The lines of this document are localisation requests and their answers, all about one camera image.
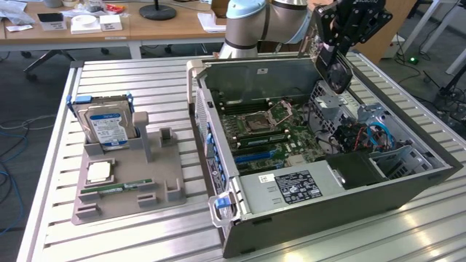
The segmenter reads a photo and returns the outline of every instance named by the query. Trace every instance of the black lamp base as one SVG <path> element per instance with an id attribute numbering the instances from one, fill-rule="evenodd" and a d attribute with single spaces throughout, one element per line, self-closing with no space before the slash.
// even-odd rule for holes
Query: black lamp base
<path id="1" fill-rule="evenodd" d="M 154 4 L 145 5 L 138 9 L 138 14 L 149 20 L 168 20 L 176 16 L 176 10 L 165 5 L 158 5 L 158 10 L 154 9 Z"/>

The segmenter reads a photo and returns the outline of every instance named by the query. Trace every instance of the metal table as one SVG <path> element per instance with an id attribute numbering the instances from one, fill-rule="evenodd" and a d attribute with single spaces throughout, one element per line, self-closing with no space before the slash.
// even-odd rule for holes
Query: metal table
<path id="1" fill-rule="evenodd" d="M 188 121 L 185 62 L 198 57 L 85 62 L 70 68 L 17 261 L 456 261 L 466 257 L 466 173 L 427 189 L 400 209 L 258 250 L 221 258 L 205 184 Z M 368 60 L 348 59 L 427 133 L 466 163 L 466 142 Z M 365 88 L 351 89 L 365 103 Z M 149 130 L 170 126 L 178 136 L 185 205 L 73 226 L 84 135 L 65 96 L 130 91 Z"/>

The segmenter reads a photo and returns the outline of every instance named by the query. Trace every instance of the sticker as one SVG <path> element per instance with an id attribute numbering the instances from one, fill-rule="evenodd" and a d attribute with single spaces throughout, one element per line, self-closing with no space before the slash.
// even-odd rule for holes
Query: sticker
<path id="1" fill-rule="evenodd" d="M 273 174 L 265 174 L 265 175 L 258 176 L 260 183 L 266 183 L 266 182 L 270 182 L 273 180 L 274 180 Z"/>
<path id="2" fill-rule="evenodd" d="M 122 188 L 118 187 L 118 188 L 113 188 L 113 189 L 106 189 L 106 190 L 98 191 L 98 194 L 109 194 L 109 193 L 121 192 L 121 191 L 122 191 Z"/>
<path id="3" fill-rule="evenodd" d="M 6 29 L 9 32 L 15 32 L 15 31 L 22 31 L 26 29 L 31 29 L 31 25 L 25 25 L 25 26 L 6 26 Z"/>
<path id="4" fill-rule="evenodd" d="M 268 73 L 268 68 L 258 68 L 258 69 L 256 70 L 256 74 L 257 74 L 257 75 L 262 75 L 262 74 L 265 74 L 265 73 Z"/>
<path id="5" fill-rule="evenodd" d="M 105 37 L 105 40 L 124 40 L 125 37 Z"/>
<path id="6" fill-rule="evenodd" d="M 90 116 L 90 124 L 98 142 L 105 146 L 117 146 L 126 143 L 124 127 L 118 125 L 121 121 L 120 114 L 105 114 Z"/>
<path id="7" fill-rule="evenodd" d="M 286 204 L 321 197 L 321 192 L 306 170 L 276 176 L 274 181 Z"/>
<path id="8" fill-rule="evenodd" d="M 104 27 L 104 30 L 114 30 L 116 29 L 114 24 L 112 24 L 112 23 L 102 23 L 101 25 Z"/>

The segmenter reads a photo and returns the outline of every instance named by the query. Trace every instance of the gray 3d-printed holder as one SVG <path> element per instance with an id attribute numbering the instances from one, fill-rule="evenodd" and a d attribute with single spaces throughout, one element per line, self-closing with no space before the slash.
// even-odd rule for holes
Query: gray 3d-printed holder
<path id="1" fill-rule="evenodd" d="M 129 148 L 104 151 L 100 144 L 84 145 L 70 218 L 74 225 L 181 205 L 186 201 L 176 136 L 170 128 L 146 133 L 146 112 L 134 112 L 132 118 L 140 136 L 128 139 Z M 86 184 L 89 165 L 97 162 L 110 164 L 109 176 L 105 181 Z M 148 179 L 152 182 L 140 184 L 133 190 L 81 193 L 82 189 Z"/>

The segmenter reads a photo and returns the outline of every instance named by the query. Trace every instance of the hard drive label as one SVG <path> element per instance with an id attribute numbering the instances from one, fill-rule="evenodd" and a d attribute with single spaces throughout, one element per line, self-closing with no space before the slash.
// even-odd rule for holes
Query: hard drive label
<path id="1" fill-rule="evenodd" d="M 105 146 L 117 146 L 126 143 L 128 137 L 124 131 L 124 127 L 118 125 L 120 121 L 120 114 L 90 116 L 90 123 L 100 144 Z"/>

